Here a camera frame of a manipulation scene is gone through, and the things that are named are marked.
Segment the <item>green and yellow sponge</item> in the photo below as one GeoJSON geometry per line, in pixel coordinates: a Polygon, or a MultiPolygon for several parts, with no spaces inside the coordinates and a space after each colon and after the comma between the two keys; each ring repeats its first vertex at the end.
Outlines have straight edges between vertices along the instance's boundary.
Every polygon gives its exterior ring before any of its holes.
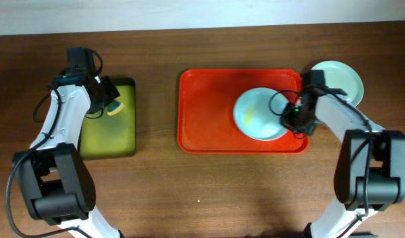
{"type": "Polygon", "coordinates": [[[109,103],[106,106],[106,109],[107,109],[107,115],[113,116],[113,115],[120,113],[124,109],[124,104],[117,100],[113,100],[111,103],[109,103]]]}

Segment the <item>light blue plate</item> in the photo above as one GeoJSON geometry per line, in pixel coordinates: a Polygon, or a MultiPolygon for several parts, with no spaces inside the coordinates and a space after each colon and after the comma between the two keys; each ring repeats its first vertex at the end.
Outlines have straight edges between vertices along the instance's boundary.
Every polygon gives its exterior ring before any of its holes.
{"type": "Polygon", "coordinates": [[[233,107],[233,120],[247,137],[272,141],[283,137],[288,129],[280,124],[280,115],[288,99],[277,91],[258,87],[244,92],[233,107]]]}

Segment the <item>mint green plate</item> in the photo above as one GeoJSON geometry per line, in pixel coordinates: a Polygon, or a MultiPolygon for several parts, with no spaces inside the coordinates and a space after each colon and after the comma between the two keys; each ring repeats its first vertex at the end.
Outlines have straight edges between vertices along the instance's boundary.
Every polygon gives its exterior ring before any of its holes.
{"type": "Polygon", "coordinates": [[[312,70],[322,70],[326,86],[342,89],[348,94],[350,102],[357,106],[364,95],[361,77],[350,66],[339,61],[323,61],[314,65],[312,70]]]}

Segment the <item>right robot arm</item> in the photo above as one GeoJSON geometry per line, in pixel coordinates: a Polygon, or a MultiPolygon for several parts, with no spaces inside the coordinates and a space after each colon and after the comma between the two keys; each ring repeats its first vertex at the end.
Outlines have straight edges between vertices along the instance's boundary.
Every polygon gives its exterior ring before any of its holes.
{"type": "Polygon", "coordinates": [[[280,113],[280,124],[311,136],[325,124],[341,143],[334,174],[335,197],[304,229],[304,237],[350,237],[368,218],[405,197],[405,134],[372,122],[340,88],[326,85],[322,70],[302,74],[297,98],[280,113]]]}

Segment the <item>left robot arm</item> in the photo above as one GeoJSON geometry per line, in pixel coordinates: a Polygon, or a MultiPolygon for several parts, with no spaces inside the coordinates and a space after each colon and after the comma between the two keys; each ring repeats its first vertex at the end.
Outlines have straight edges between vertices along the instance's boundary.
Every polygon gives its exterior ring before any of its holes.
{"type": "Polygon", "coordinates": [[[15,153],[6,187],[5,207],[13,231],[11,187],[17,180],[32,219],[43,220],[58,229],[53,235],[69,232],[74,237],[121,238],[96,207],[94,181],[78,150],[85,118],[121,112],[119,92],[108,77],[100,77],[94,63],[100,55],[90,48],[67,50],[68,66],[49,85],[51,100],[37,138],[26,151],[15,153]]]}

